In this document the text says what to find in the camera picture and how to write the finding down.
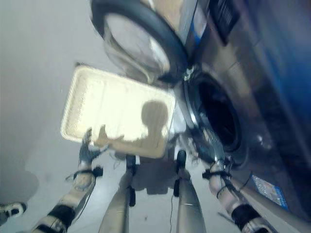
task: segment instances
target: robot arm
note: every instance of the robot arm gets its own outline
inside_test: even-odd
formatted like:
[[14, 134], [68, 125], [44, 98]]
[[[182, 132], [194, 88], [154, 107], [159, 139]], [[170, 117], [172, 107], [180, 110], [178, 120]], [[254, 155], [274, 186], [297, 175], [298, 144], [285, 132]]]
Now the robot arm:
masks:
[[214, 162], [210, 163], [210, 169], [206, 170], [203, 178], [209, 180], [211, 193], [220, 201], [242, 233], [276, 233], [269, 222], [232, 185], [229, 174], [225, 172], [225, 152], [218, 137], [209, 132], [207, 139]]
[[73, 175], [71, 190], [65, 194], [55, 207], [35, 225], [32, 233], [65, 233], [72, 221], [83, 210], [91, 195], [97, 176], [103, 175], [100, 167], [92, 170], [92, 161], [108, 149], [90, 150], [91, 129], [83, 138], [79, 154], [78, 171]]

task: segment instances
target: white sneaker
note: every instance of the white sneaker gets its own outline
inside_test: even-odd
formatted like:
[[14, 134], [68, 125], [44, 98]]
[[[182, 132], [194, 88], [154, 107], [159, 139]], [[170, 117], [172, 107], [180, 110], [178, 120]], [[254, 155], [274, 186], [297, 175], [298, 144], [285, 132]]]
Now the white sneaker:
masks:
[[26, 204], [13, 202], [7, 205], [0, 205], [0, 212], [5, 212], [8, 217], [19, 217], [26, 211]]

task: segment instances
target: gray floor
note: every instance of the gray floor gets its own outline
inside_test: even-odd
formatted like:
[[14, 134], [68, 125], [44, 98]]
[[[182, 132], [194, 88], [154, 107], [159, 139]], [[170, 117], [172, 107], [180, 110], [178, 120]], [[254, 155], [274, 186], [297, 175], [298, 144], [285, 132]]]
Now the gray floor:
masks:
[[[79, 144], [62, 139], [60, 121], [77, 62], [120, 71], [103, 52], [90, 22], [87, 0], [0, 0], [0, 202], [27, 202], [26, 213], [10, 219], [0, 232], [21, 233], [70, 189], [64, 179], [78, 163]], [[71, 233], [97, 232], [125, 171], [109, 154], [95, 163], [104, 176]], [[189, 163], [207, 232], [239, 232], [218, 212], [218, 201], [202, 180], [202, 164]], [[173, 190], [163, 195], [137, 192], [130, 209], [130, 232], [169, 232]], [[178, 199], [173, 199], [175, 232]]]

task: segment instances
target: robot leg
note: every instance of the robot leg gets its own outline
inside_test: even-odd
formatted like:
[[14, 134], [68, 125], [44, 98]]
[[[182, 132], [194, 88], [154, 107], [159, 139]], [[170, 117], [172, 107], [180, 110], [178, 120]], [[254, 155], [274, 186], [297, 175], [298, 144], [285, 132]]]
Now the robot leg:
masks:
[[184, 168], [185, 163], [186, 153], [181, 150], [177, 156], [177, 172], [180, 179], [176, 181], [174, 187], [174, 195], [179, 196], [176, 232], [206, 233], [200, 202], [190, 180], [190, 174]]
[[119, 189], [115, 193], [101, 223], [99, 233], [128, 233], [129, 232], [129, 206], [135, 205], [135, 191], [131, 187], [135, 174], [135, 157], [127, 155], [127, 170], [119, 183]]

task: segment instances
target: paper tray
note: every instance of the paper tray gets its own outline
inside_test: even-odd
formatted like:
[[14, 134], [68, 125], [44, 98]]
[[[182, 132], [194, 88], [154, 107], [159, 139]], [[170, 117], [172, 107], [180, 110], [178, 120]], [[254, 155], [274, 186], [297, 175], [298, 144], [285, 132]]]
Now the paper tray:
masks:
[[87, 66], [76, 68], [61, 124], [81, 142], [92, 128], [95, 146], [149, 158], [163, 156], [175, 97], [163, 90]]

